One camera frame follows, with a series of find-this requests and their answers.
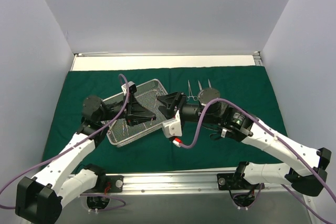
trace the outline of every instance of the white enclosure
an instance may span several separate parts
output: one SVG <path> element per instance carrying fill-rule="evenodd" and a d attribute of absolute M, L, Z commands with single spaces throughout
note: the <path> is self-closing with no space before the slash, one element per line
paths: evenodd
<path fill-rule="evenodd" d="M 289 137 L 336 153 L 335 13 L 336 0 L 0 0 L 0 185 L 40 162 L 65 76 L 85 52 L 138 53 L 131 68 L 159 68 L 169 57 L 248 66 L 261 51 Z M 75 58 L 73 70 L 125 69 L 127 55 Z M 336 190 L 334 159 L 327 171 Z M 0 204 L 14 205 L 15 185 Z M 325 190 L 315 203 L 336 220 Z"/>

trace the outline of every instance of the metal tray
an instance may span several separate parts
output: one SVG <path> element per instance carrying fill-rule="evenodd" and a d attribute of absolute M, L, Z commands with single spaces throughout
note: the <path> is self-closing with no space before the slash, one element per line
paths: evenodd
<path fill-rule="evenodd" d="M 143 84 L 138 85 L 135 98 L 146 109 L 154 112 L 156 120 L 151 122 L 142 123 L 136 126 L 128 126 L 125 119 L 116 120 L 109 128 L 107 137 L 111 144 L 117 147 L 122 147 L 129 144 L 143 136 L 148 135 L 161 128 L 161 124 L 166 118 L 159 111 L 160 103 L 156 97 L 158 95 L 166 95 L 167 91 L 162 86 L 158 79 L 153 79 Z M 123 93 L 116 94 L 112 97 L 106 98 L 104 102 L 106 104 L 121 101 L 123 99 Z"/>

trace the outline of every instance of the white robotic arm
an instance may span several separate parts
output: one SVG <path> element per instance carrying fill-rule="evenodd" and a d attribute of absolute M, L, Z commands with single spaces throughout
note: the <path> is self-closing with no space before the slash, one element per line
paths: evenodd
<path fill-rule="evenodd" d="M 235 174 L 231 177 L 225 175 L 225 178 L 221 179 L 221 183 L 218 183 L 219 189 L 228 190 L 227 185 L 230 185 L 231 189 L 248 189 L 250 185 L 269 183 L 291 185 L 296 191 L 308 196 L 320 194 L 323 185 L 309 168 L 326 181 L 325 169 L 331 157 L 328 149 L 317 150 L 306 147 L 276 132 L 262 120 L 250 116 L 252 120 L 246 113 L 242 113 L 241 109 L 238 110 L 220 99 L 219 92 L 214 88 L 201 90 L 197 97 L 199 104 L 187 104 L 186 95 L 182 92 L 157 98 L 163 104 L 159 110 L 168 119 L 162 124 L 163 132 L 172 143 L 178 147 L 192 148 L 196 144 L 200 125 L 209 124 L 215 126 L 212 130 L 217 132 L 214 133 L 218 135 L 216 139 L 221 137 L 234 139 L 254 146 L 283 162 L 280 164 L 241 162 Z M 191 145 L 185 145 L 176 138 L 182 136 L 186 121 L 198 122 Z M 285 144 L 298 153 L 309 168 Z"/>
<path fill-rule="evenodd" d="M 108 125 L 103 127 L 101 121 L 126 119 L 128 125 L 134 126 L 156 119 L 153 112 L 137 102 L 135 84 L 128 83 L 129 95 L 125 86 L 122 86 L 124 100 L 118 103 L 105 104 L 97 96 L 85 99 L 82 124 L 71 141 L 48 166 L 18 183 L 15 205 L 18 216 L 35 224 L 55 223 L 62 208 L 74 198 L 88 189 L 103 191 L 108 182 L 113 182 L 112 178 L 106 178 L 102 168 L 94 165 L 88 165 L 72 178 L 69 175 L 105 138 Z M 114 184 L 120 185 L 116 186 L 119 192 L 122 184 Z"/>

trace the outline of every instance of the purple wire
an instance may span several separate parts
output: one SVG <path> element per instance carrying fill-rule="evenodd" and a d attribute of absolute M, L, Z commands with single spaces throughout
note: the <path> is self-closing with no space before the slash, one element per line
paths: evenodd
<path fill-rule="evenodd" d="M 260 186 L 259 186 L 258 194 L 257 194 L 255 200 L 254 200 L 249 206 L 247 206 L 247 208 L 252 207 L 252 206 L 256 203 L 257 199 L 259 198 L 259 195 L 261 194 L 261 189 L 263 188 L 263 186 L 264 186 L 264 183 L 261 183 Z M 232 202 L 233 202 L 233 204 L 234 204 L 235 206 L 237 206 L 237 207 L 242 207 L 242 206 L 236 204 L 235 201 L 234 201 L 234 199 L 235 199 L 237 196 L 239 196 L 239 195 L 247 195 L 247 193 L 235 194 L 235 195 L 232 197 L 231 200 L 232 200 Z"/>
<path fill-rule="evenodd" d="M 293 191 L 291 191 L 287 186 L 285 186 L 285 185 L 282 185 L 282 186 L 283 186 L 287 191 L 289 191 L 289 193 L 292 194 L 292 195 L 295 197 L 295 199 L 297 199 L 298 201 L 300 201 L 301 204 L 303 204 L 309 211 L 311 211 L 311 213 L 312 213 L 313 215 L 315 215 L 319 220 L 323 221 L 323 222 L 326 223 L 326 224 L 333 224 L 333 223 L 331 223 L 331 222 L 329 222 L 329 221 L 323 219 L 321 216 L 319 216 L 313 209 L 311 209 L 310 206 L 308 206 L 302 199 L 300 199 L 299 196 L 297 196 L 297 195 L 296 195 Z"/>
<path fill-rule="evenodd" d="M 195 132 L 195 136 L 193 139 L 193 142 L 190 145 L 185 145 L 185 144 L 180 144 L 181 147 L 185 148 L 185 149 L 191 149 L 192 147 L 195 146 L 197 139 L 198 139 L 198 135 L 200 134 L 200 130 L 201 130 L 201 126 L 202 126 L 202 121 L 203 118 L 205 116 L 205 113 L 207 111 L 207 109 L 210 107 L 210 105 L 216 103 L 216 102 L 225 102 L 228 105 L 234 107 L 236 110 L 240 111 L 241 113 L 243 113 L 244 115 L 246 115 L 248 118 L 250 118 L 254 123 L 256 123 L 260 128 L 262 128 L 265 132 L 267 132 L 269 135 L 271 136 L 275 136 L 274 133 L 272 131 L 270 131 L 268 128 L 266 128 L 265 126 L 263 126 L 261 123 L 258 122 L 257 119 L 255 119 L 253 116 L 251 116 L 250 114 L 248 114 L 246 111 L 244 111 L 243 109 L 241 109 L 240 107 L 238 107 L 237 105 L 235 105 L 234 103 L 223 99 L 223 98 L 216 98 L 211 100 L 203 109 L 201 116 L 199 117 L 199 121 L 197 124 L 197 128 L 196 128 L 196 132 Z M 330 189 L 330 187 L 323 181 L 323 179 L 313 170 L 313 168 L 311 168 L 308 163 L 289 145 L 287 144 L 282 138 L 277 136 L 277 139 L 279 140 L 280 143 L 282 143 L 288 150 L 290 150 L 296 157 L 298 160 L 300 160 L 305 167 L 317 178 L 317 180 L 321 183 L 321 185 L 327 190 L 327 192 L 329 193 L 329 195 L 331 196 L 331 198 L 334 200 L 334 202 L 336 203 L 336 195 L 333 193 L 333 191 Z"/>
<path fill-rule="evenodd" d="M 106 129 L 108 126 L 110 126 L 116 119 L 118 119 L 118 117 L 121 115 L 121 113 L 124 111 L 124 109 L 126 108 L 127 105 L 127 101 L 129 99 L 129 85 L 127 82 L 126 77 L 123 74 L 119 74 L 119 80 L 120 83 L 122 84 L 122 79 L 124 80 L 125 84 L 126 84 L 126 88 L 127 88 L 127 92 L 126 92 L 126 99 L 125 102 L 121 108 L 121 110 L 118 112 L 118 114 L 106 125 L 104 125 L 103 127 L 101 127 L 100 129 L 96 130 L 95 132 L 93 132 L 92 134 L 88 135 L 86 138 L 84 138 L 82 141 L 78 142 L 77 144 L 75 144 L 74 146 L 68 148 L 67 150 L 65 150 L 64 152 L 58 154 L 55 157 L 52 157 L 48 160 L 43 161 L 42 163 L 39 163 L 37 165 L 34 165 L 33 167 L 29 168 L 28 170 L 20 173 L 19 175 L 15 176 L 14 178 L 12 178 L 9 182 L 7 182 L 7 184 L 5 184 L 1 189 L 0 189 L 0 195 L 3 193 L 3 191 L 11 184 L 13 183 L 15 180 L 17 180 L 18 178 L 20 178 L 21 176 L 25 175 L 26 173 L 29 173 L 31 170 L 35 170 L 41 166 L 44 166 L 46 164 L 49 164 L 50 162 L 62 157 L 63 155 L 67 154 L 68 152 L 70 152 L 71 150 L 73 150 L 73 148 L 76 148 L 78 145 L 81 145 L 82 143 L 84 143 L 86 140 L 92 138 L 93 136 L 95 136 L 96 134 L 98 134 L 99 132 L 103 131 L 104 129 Z M 12 210 L 15 209 L 15 207 L 8 207 L 8 206 L 4 206 L 4 205 L 0 205 L 0 208 L 2 209 L 6 209 L 6 210 Z"/>
<path fill-rule="evenodd" d="M 126 202 L 118 197 L 113 197 L 113 196 L 109 196 L 109 195 L 105 195 L 105 194 L 81 194 L 80 196 L 86 196 L 86 197 L 105 197 L 105 198 L 109 198 L 109 199 L 114 199 L 117 201 L 120 201 L 121 203 L 123 203 L 122 205 L 118 205 L 118 206 L 114 206 L 114 207 L 107 207 L 105 209 L 98 209 L 97 212 L 105 212 L 105 211 L 110 211 L 110 210 L 114 210 L 117 208 L 122 208 L 124 206 L 126 206 Z"/>

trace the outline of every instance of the purple cable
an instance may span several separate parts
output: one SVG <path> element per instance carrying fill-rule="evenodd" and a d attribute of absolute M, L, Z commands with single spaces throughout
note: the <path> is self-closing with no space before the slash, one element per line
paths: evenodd
<path fill-rule="evenodd" d="M 75 144 L 73 147 L 65 150 L 64 152 L 58 154 L 55 157 L 52 157 L 48 160 L 43 161 L 42 163 L 39 163 L 37 165 L 34 165 L 33 167 L 29 168 L 28 170 L 20 173 L 19 175 L 15 176 L 14 178 L 12 178 L 9 182 L 7 182 L 6 185 L 4 185 L 1 189 L 0 189 L 0 195 L 3 193 L 3 191 L 11 184 L 13 183 L 15 180 L 17 180 L 18 178 L 20 178 L 21 176 L 25 175 L 26 173 L 29 173 L 31 170 L 35 170 L 36 168 L 39 168 L 43 165 L 49 164 L 50 162 L 62 157 L 63 155 L 67 154 L 68 152 L 70 152 L 71 150 L 73 150 L 73 148 L 76 148 L 78 145 L 81 145 L 82 143 L 84 143 L 86 140 L 90 139 L 91 137 L 95 136 L 96 134 L 98 134 L 99 132 L 103 131 L 104 129 L 106 129 L 108 126 L 110 126 L 116 119 L 118 119 L 118 117 L 121 115 L 121 113 L 124 111 L 124 109 L 126 108 L 127 105 L 127 101 L 129 99 L 129 91 L 130 88 L 128 86 L 128 82 L 126 77 L 123 74 L 119 74 L 119 80 L 120 83 L 122 84 L 122 79 L 124 80 L 125 84 L 126 84 L 126 88 L 127 88 L 127 92 L 126 92 L 126 99 L 125 102 L 121 108 L 121 110 L 118 112 L 118 114 L 106 125 L 104 125 L 102 128 L 96 130 L 95 132 L 93 132 L 92 134 L 88 135 L 86 138 L 84 138 L 82 141 L 78 142 L 77 144 Z M 15 209 L 15 207 L 8 207 L 8 206 L 4 206 L 4 205 L 0 205 L 0 208 L 2 209 L 6 209 L 6 210 L 12 210 Z"/>
<path fill-rule="evenodd" d="M 292 194 L 292 195 L 295 197 L 295 199 L 297 199 L 298 201 L 300 201 L 301 204 L 303 204 L 309 211 L 311 211 L 311 213 L 312 213 L 313 215 L 315 215 L 319 220 L 323 221 L 323 222 L 326 223 L 326 224 L 333 224 L 333 223 L 331 223 L 331 222 L 329 222 L 329 221 L 323 219 L 321 216 L 319 216 L 313 209 L 311 209 L 310 206 L 308 206 L 302 199 L 300 199 L 299 196 L 297 196 L 297 195 L 296 195 L 293 191 L 291 191 L 287 186 L 285 186 L 285 185 L 282 185 L 282 186 L 283 186 L 287 191 L 289 191 L 289 193 Z"/>
<path fill-rule="evenodd" d="M 259 195 L 261 194 L 261 189 L 263 188 L 263 185 L 264 185 L 264 183 L 261 183 L 261 184 L 260 184 L 260 186 L 259 186 L 259 191 L 258 191 L 258 194 L 257 194 L 257 197 L 255 198 L 255 200 L 254 200 L 249 206 L 247 206 L 247 208 L 252 207 L 252 206 L 256 203 L 257 199 L 259 198 Z M 242 207 L 242 206 L 237 205 L 237 204 L 235 203 L 235 201 L 234 201 L 234 199 L 235 199 L 237 196 L 239 196 L 239 195 L 247 195 L 247 193 L 235 194 L 235 195 L 232 197 L 232 203 L 233 203 L 235 206 L 237 206 L 237 207 Z"/>
<path fill-rule="evenodd" d="M 121 203 L 123 203 L 123 205 L 118 205 L 118 206 L 115 206 L 115 207 L 107 207 L 105 209 L 98 209 L 97 212 L 110 211 L 110 210 L 114 210 L 114 209 L 122 208 L 122 207 L 126 206 L 126 202 L 123 199 L 118 198 L 118 197 L 112 197 L 112 196 L 105 195 L 105 194 L 81 194 L 80 196 L 85 196 L 85 197 L 105 197 L 105 198 L 114 199 L 114 200 L 117 200 L 117 201 L 120 201 Z"/>
<path fill-rule="evenodd" d="M 250 118 L 254 123 L 256 123 L 260 128 L 262 128 L 265 132 L 267 132 L 269 135 L 271 136 L 275 136 L 274 133 L 272 133 L 268 128 L 264 127 L 261 123 L 258 122 L 257 119 L 255 119 L 253 116 L 251 116 L 250 114 L 248 114 L 246 111 L 244 111 L 243 109 L 241 109 L 240 107 L 238 107 L 237 105 L 235 105 L 234 103 L 223 99 L 223 98 L 216 98 L 214 100 L 211 100 L 203 109 L 201 116 L 199 117 L 199 121 L 197 124 L 197 128 L 196 128 L 196 132 L 195 132 L 195 136 L 193 139 L 193 142 L 191 143 L 191 145 L 185 145 L 185 144 L 180 144 L 181 147 L 185 148 L 185 149 L 191 149 L 192 147 L 195 146 L 197 139 L 198 139 L 198 135 L 200 134 L 200 129 L 202 126 L 202 121 L 203 118 L 205 116 L 205 113 L 207 111 L 207 109 L 210 107 L 210 105 L 216 103 L 216 102 L 225 102 L 228 105 L 234 107 L 236 110 L 240 111 L 241 113 L 243 113 L 244 115 L 246 115 L 248 118 Z M 333 191 L 330 189 L 330 187 L 323 181 L 323 179 L 313 170 L 313 168 L 311 168 L 308 163 L 289 145 L 287 144 L 282 138 L 278 137 L 278 140 L 280 143 L 282 143 L 288 150 L 290 150 L 296 157 L 298 160 L 300 160 L 305 167 L 317 178 L 317 180 L 321 183 L 321 185 L 327 190 L 327 192 L 329 193 L 329 195 L 331 196 L 331 198 L 334 200 L 334 202 L 336 202 L 336 195 L 333 193 Z"/>

